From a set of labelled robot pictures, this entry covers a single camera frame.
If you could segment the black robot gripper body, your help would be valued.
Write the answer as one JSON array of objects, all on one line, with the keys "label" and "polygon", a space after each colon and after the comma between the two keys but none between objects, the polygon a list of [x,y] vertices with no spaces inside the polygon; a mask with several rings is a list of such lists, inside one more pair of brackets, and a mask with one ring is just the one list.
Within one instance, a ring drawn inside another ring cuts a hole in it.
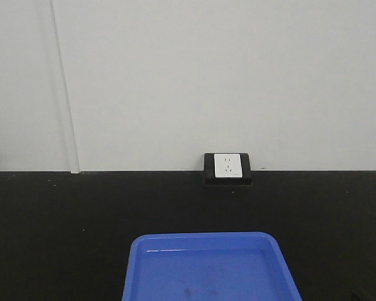
[{"label": "black robot gripper body", "polygon": [[356,290],[351,293],[350,300],[351,301],[371,301],[372,298],[366,292],[362,290]]}]

